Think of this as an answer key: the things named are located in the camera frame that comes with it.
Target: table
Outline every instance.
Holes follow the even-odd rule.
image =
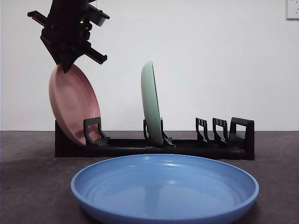
[[[143,138],[141,131],[105,132],[112,138]],[[195,131],[166,132],[196,138]],[[227,161],[252,174],[260,193],[235,224],[299,223],[299,132],[256,132],[254,161]],[[70,182],[82,168],[107,159],[55,158],[54,132],[1,132],[2,224],[99,224],[72,195]]]

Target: plate rim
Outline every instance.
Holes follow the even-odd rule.
[[[133,215],[128,215],[122,212],[113,212],[107,209],[103,209],[99,206],[97,206],[95,203],[90,202],[89,200],[85,199],[84,197],[82,197],[78,191],[75,188],[75,180],[77,178],[77,176],[79,176],[82,172],[84,172],[86,169],[95,166],[99,163],[104,163],[106,161],[111,161],[111,160],[118,160],[118,159],[123,159],[125,157],[141,157],[141,156],[156,156],[156,155],[170,155],[170,156],[184,156],[184,157],[192,157],[192,158],[197,158],[197,159],[202,159],[202,160],[208,160],[208,161],[212,161],[212,162],[216,162],[216,163],[221,163],[224,165],[227,165],[229,167],[232,168],[236,168],[237,170],[243,172],[245,175],[247,175],[255,184],[255,191],[254,193],[250,196],[250,198],[248,198],[246,201],[242,202],[241,204],[234,206],[233,208],[230,208],[228,210],[223,210],[221,212],[213,212],[213,213],[208,213],[207,215],[200,215],[200,216],[192,216],[192,217],[181,217],[181,218],[161,218],[161,217],[141,217],[141,216],[133,216]],[[223,161],[218,161],[218,160],[213,160],[213,159],[209,159],[209,158],[204,158],[204,157],[198,157],[198,156],[192,156],[192,155],[181,155],[181,154],[137,154],[137,155],[127,155],[127,156],[121,156],[121,157],[115,157],[115,158],[110,158],[110,159],[106,159],[106,160],[102,160],[99,162],[96,162],[92,165],[89,165],[88,167],[83,168],[82,170],[80,170],[79,172],[77,172],[74,177],[71,180],[71,190],[73,192],[73,194],[75,195],[75,197],[77,198],[77,200],[80,200],[80,202],[83,202],[85,204],[87,204],[90,207],[93,207],[97,210],[100,210],[102,212],[105,213],[109,213],[109,214],[113,214],[116,216],[122,216],[122,217],[128,217],[128,218],[134,218],[134,219],[144,219],[144,220],[163,220],[163,221],[183,221],[183,220],[196,220],[196,219],[207,219],[207,218],[211,218],[211,217],[216,217],[216,216],[222,216],[228,213],[231,213],[233,211],[239,210],[243,207],[245,207],[246,205],[252,203],[255,201],[256,197],[258,196],[259,193],[259,184],[257,182],[257,180],[254,178],[254,176],[252,176],[250,173],[248,173],[247,171],[238,168],[237,166],[231,165],[229,163],[223,162]]]

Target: green plate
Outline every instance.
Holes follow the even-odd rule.
[[[144,117],[149,136],[157,145],[163,145],[160,111],[152,61],[147,62],[142,69],[141,93]]]

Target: dish rack divider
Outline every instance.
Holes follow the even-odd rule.
[[[88,127],[97,125],[100,136],[93,140],[88,133]],[[245,137],[237,135],[236,126],[246,127]],[[216,126],[223,128],[222,138]],[[209,139],[207,121],[196,118],[195,127],[197,139],[172,139],[163,130],[161,118],[161,135],[163,145],[157,146],[147,132],[146,120],[143,120],[144,139],[112,139],[104,133],[101,118],[85,119],[83,121],[85,146],[73,143],[55,121],[55,156],[56,157],[118,157],[134,154],[183,154],[200,156],[210,159],[254,160],[254,121],[232,118],[228,135],[227,121],[213,118],[214,139]]]

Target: dish rack base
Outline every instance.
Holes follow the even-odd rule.
[[[92,140],[88,127],[97,125],[99,139]],[[246,127],[245,137],[237,135],[236,126]],[[146,120],[143,120],[144,139],[111,139],[102,131],[101,118],[83,121],[85,146],[74,144],[55,121],[55,157],[119,157],[134,154],[183,154],[210,159],[254,160],[254,121],[232,118],[228,135],[227,121],[213,118],[214,140],[207,135],[207,121],[195,119],[197,139],[175,140],[168,137],[163,130],[163,145],[157,146],[148,135]],[[216,131],[216,126],[223,128],[223,138]]]

